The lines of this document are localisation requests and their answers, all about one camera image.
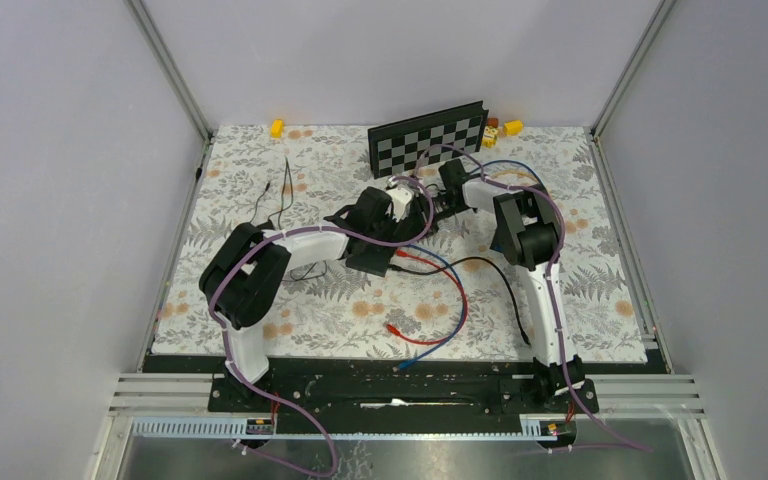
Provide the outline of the black ribbed network switch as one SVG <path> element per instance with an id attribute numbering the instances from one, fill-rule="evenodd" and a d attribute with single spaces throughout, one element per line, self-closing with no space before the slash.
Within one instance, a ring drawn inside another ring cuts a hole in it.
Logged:
<path id="1" fill-rule="evenodd" d="M 491 244 L 490 244 L 490 249 L 492 251 L 495 251 L 495 252 L 498 252 L 498 253 L 501 253 L 501 254 L 504 253 L 504 247 L 503 247 L 503 244 L 502 244 L 502 237 L 501 237 L 501 233 L 500 233 L 500 231 L 498 229 L 496 229 L 494 231 L 494 235 L 492 237 Z"/>

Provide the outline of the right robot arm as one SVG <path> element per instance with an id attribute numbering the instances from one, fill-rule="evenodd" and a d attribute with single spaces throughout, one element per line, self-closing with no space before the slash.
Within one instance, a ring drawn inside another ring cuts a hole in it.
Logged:
<path id="1" fill-rule="evenodd" d="M 491 246 L 509 264 L 526 271 L 525 294 L 534 329 L 529 339 L 536 361 L 545 367 L 572 361 L 575 353 L 563 336 L 566 319 L 559 293 L 561 221 L 546 188 L 540 183 L 505 186 L 469 174 L 459 160 L 443 164 L 439 175 L 443 191 L 435 198 L 435 216 L 443 219 L 466 210 L 493 214 Z"/>

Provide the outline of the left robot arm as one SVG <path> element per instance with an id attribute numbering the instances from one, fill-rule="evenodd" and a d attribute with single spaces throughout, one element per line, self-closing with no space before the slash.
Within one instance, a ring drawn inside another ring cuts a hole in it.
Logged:
<path id="1" fill-rule="evenodd" d="M 248 411 L 269 401 L 261 322 L 289 271 L 341 261 L 383 277 L 396 249 L 421 239 L 433 223 L 431 196 L 406 187 L 368 187 L 354 203 L 315 225 L 290 230 L 238 225 L 199 280 L 208 313 L 222 330 L 227 369 L 236 379 L 232 398 Z"/>

